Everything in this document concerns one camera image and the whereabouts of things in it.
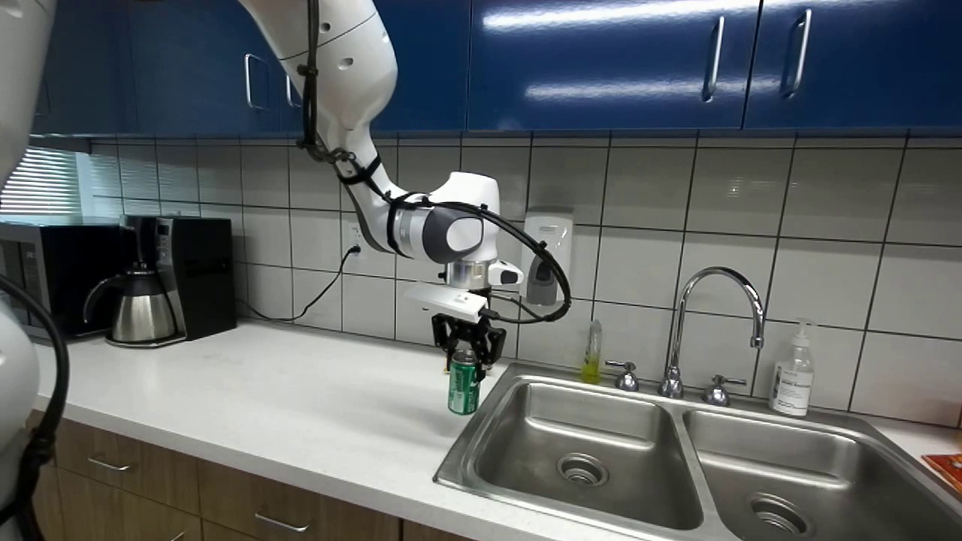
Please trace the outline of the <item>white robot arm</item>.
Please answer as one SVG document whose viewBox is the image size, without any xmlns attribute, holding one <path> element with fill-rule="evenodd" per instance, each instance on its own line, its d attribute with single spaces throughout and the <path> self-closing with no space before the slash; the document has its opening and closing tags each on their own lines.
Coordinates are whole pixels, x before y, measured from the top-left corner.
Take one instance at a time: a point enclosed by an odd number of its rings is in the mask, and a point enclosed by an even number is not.
<svg viewBox="0 0 962 541">
<path fill-rule="evenodd" d="M 500 182 L 454 170 L 433 191 L 409 191 L 387 177 L 373 142 L 373 119 L 398 87 L 398 53 L 373 0 L 241 0 L 267 40 L 287 75 L 294 77 L 304 112 L 300 146 L 334 167 L 347 185 L 365 241 L 391 255 L 423 259 L 449 271 L 442 285 L 428 285 L 442 351 L 469 350 L 469 372 L 481 378 L 501 359 L 505 330 L 486 294 L 501 271 L 496 237 Z M 27 153 L 33 112 L 49 59 L 59 0 L 4 0 L 0 9 L 0 166 L 18 167 Z M 44 541 L 33 490 L 55 458 L 69 388 L 69 354 L 55 354 L 55 392 L 35 408 L 39 361 L 14 316 L 4 328 L 4 541 Z"/>
</svg>

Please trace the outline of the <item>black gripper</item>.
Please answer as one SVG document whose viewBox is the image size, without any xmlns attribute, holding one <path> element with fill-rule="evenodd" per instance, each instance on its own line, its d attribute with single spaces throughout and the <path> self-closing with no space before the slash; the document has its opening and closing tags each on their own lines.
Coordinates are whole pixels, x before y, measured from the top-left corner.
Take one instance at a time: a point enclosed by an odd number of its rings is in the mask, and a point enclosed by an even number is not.
<svg viewBox="0 0 962 541">
<path fill-rule="evenodd" d="M 442 372 L 450 372 L 450 363 L 454 363 L 450 359 L 457 342 L 472 346 L 472 354 L 478 359 L 476 363 L 478 382 L 485 382 L 486 372 L 501 359 L 505 330 L 493 328 L 486 319 L 481 319 L 478 324 L 469 324 L 449 316 L 433 316 L 431 328 L 433 328 L 436 359 L 442 361 Z"/>
</svg>

